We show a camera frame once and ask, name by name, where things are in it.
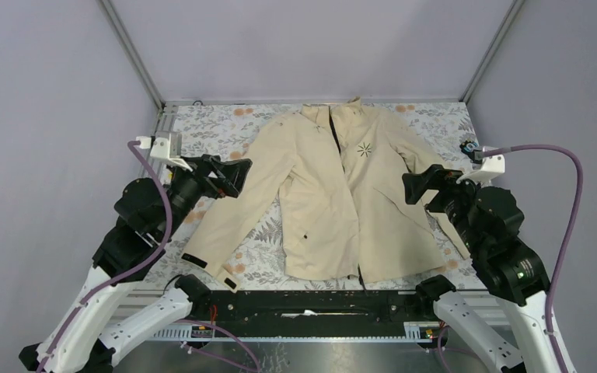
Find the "beige zip-up jacket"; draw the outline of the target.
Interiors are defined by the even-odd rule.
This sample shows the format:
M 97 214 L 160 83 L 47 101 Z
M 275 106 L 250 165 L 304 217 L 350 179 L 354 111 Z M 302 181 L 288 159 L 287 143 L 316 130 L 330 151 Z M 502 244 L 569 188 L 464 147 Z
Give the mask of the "beige zip-up jacket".
M 427 211 L 433 193 L 406 203 L 403 174 L 444 160 L 392 110 L 360 99 L 305 105 L 270 118 L 246 156 L 241 194 L 215 201 L 181 253 L 232 290 L 227 261 L 274 201 L 290 277 L 373 283 L 443 267 L 433 222 L 470 255 L 447 217 Z

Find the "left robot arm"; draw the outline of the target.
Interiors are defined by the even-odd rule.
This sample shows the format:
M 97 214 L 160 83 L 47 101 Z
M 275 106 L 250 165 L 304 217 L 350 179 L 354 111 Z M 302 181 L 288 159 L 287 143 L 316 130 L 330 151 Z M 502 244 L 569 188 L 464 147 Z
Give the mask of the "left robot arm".
M 238 197 L 252 165 L 249 159 L 223 162 L 218 156 L 187 158 L 159 179 L 130 182 L 114 205 L 119 214 L 93 256 L 75 304 L 43 342 L 24 347 L 19 359 L 27 371 L 111 372 L 130 352 L 172 322 L 201 319 L 211 290 L 193 274 L 182 275 L 151 305 L 110 326 L 125 298 L 164 254 L 161 242 L 179 228 L 202 197 Z

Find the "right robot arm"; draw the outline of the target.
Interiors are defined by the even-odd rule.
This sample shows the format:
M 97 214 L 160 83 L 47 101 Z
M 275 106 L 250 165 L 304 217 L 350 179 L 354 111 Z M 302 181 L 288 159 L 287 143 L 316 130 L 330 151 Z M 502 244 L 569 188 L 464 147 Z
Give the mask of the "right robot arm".
M 478 316 L 442 275 L 416 287 L 416 313 L 443 321 L 491 372 L 573 372 L 548 302 L 554 283 L 536 252 L 518 237 L 524 214 L 511 192 L 480 186 L 440 165 L 419 174 L 405 173 L 402 181 L 407 204 L 434 192 L 426 210 L 443 213 L 452 224 L 477 277 L 505 313 L 517 345 Z

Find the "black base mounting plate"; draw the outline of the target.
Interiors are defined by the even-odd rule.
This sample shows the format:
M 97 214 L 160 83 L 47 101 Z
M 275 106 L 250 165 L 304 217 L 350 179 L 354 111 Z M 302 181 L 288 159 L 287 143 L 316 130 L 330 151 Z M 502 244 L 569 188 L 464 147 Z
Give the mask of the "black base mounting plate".
M 366 319 L 441 325 L 412 291 L 212 291 L 188 318 L 201 322 Z

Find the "small blue black tag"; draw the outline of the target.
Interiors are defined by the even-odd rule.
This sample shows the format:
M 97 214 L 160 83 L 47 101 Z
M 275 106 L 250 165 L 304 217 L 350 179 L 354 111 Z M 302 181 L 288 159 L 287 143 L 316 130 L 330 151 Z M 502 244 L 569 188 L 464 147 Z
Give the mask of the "small blue black tag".
M 465 155 L 472 155 L 478 150 L 478 147 L 479 144 L 472 139 L 465 140 L 459 145 L 461 152 Z

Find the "floral patterned table cloth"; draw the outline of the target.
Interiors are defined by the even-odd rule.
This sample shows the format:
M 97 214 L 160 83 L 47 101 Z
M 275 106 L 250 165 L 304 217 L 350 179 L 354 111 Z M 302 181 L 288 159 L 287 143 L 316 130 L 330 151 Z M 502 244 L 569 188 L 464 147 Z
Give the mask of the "floral patterned table cloth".
M 238 159 L 262 127 L 273 116 L 300 109 L 298 103 L 251 105 L 173 105 L 163 117 L 166 129 L 183 135 L 182 153 L 190 157 L 210 154 L 224 159 Z M 464 103 L 387 103 L 387 109 L 405 120 L 445 161 L 461 170 L 471 168 L 459 145 L 476 139 L 470 115 Z M 150 270 L 139 291 L 159 295 L 169 280 L 178 274 L 195 274 L 209 288 L 222 285 L 203 270 L 180 258 L 184 246 L 211 205 L 201 200 L 176 231 L 166 247 L 166 255 Z M 459 290 L 481 291 L 471 262 L 463 259 L 454 245 L 433 223 L 435 238 L 445 264 L 435 270 L 391 281 L 359 284 L 356 277 L 328 281 L 304 281 L 284 274 L 285 254 L 281 248 L 280 205 L 274 201 L 265 215 L 229 257 L 226 267 L 236 275 L 244 291 L 343 291 L 343 290 L 410 290 L 437 274 L 445 275 Z

